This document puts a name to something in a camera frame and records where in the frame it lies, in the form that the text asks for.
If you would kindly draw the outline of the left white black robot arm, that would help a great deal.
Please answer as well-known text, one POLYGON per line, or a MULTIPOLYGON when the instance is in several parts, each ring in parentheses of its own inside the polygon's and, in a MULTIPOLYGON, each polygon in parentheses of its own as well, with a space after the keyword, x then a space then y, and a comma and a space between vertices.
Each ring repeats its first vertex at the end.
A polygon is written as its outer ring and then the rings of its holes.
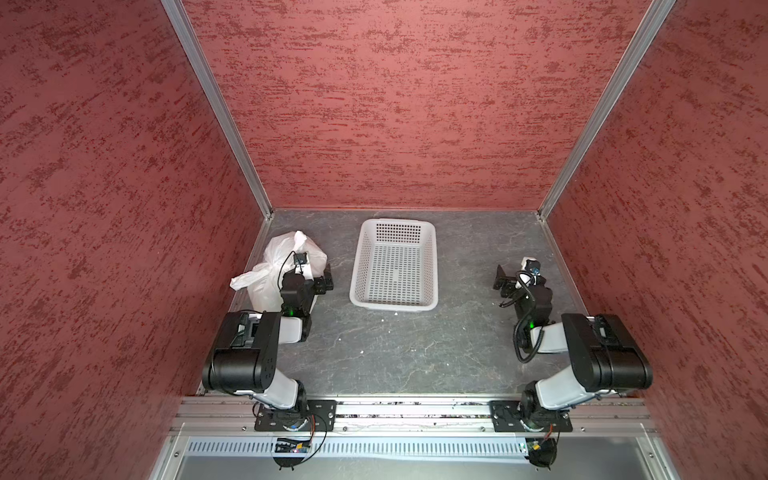
POLYGON ((240 310, 225 316, 203 366, 202 384, 208 391, 251 397, 284 423, 302 423, 310 417, 306 390, 278 370, 278 349, 308 339, 316 297, 334 288, 332 269, 327 265, 320 276, 307 279, 294 268, 277 287, 276 311, 240 310))

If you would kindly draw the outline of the white plastic bag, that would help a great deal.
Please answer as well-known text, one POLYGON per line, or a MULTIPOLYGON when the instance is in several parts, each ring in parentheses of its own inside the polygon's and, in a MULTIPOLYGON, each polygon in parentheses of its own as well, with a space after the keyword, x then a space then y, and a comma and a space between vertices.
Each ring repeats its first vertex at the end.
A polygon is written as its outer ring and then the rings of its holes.
POLYGON ((291 231, 269 241, 263 261, 250 271, 231 279, 235 291, 245 289, 251 306, 258 312, 277 312, 282 306, 278 279, 295 266, 293 254, 308 254, 309 266, 301 267, 305 279, 319 277, 327 266, 328 256, 302 231, 291 231))

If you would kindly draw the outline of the white perforated plastic basket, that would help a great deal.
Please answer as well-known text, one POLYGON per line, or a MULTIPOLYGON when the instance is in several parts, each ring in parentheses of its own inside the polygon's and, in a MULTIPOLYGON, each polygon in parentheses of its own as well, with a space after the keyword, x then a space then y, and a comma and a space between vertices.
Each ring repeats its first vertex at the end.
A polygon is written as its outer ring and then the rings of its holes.
POLYGON ((369 310, 434 309, 439 300, 434 225, 394 218, 363 222, 349 299, 353 305, 369 310))

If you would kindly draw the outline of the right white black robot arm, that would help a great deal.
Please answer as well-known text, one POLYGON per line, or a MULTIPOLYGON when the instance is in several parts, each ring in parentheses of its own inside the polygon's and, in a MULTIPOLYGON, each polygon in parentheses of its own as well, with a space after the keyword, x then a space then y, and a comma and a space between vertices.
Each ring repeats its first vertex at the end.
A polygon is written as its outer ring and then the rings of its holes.
POLYGON ((506 428, 568 430, 574 407, 652 385, 652 367, 618 316, 565 313, 558 322, 550 319, 553 291, 541 275, 538 260, 524 258, 521 269, 513 274, 499 266, 493 289, 502 298, 502 308, 514 309, 512 341, 520 363, 528 364, 540 355, 566 354, 569 359, 561 371, 528 383, 518 401, 492 409, 506 428))

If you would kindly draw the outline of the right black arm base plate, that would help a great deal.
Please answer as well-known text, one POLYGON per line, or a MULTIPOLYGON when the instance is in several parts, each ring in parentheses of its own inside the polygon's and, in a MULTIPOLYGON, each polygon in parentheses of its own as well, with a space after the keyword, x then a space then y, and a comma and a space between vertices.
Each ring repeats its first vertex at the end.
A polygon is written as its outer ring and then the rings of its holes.
POLYGON ((488 403, 490 418, 497 433, 570 433, 573 426, 568 410, 547 410, 518 400, 488 403))

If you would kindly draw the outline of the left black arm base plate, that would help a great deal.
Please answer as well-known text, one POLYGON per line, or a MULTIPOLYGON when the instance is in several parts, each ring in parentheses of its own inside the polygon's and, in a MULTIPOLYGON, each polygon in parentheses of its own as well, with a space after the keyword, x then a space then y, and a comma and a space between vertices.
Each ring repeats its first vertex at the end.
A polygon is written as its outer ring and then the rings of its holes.
POLYGON ((337 406, 337 401, 319 399, 307 400, 289 410, 260 404, 253 429, 273 433, 330 432, 334 429, 337 406))

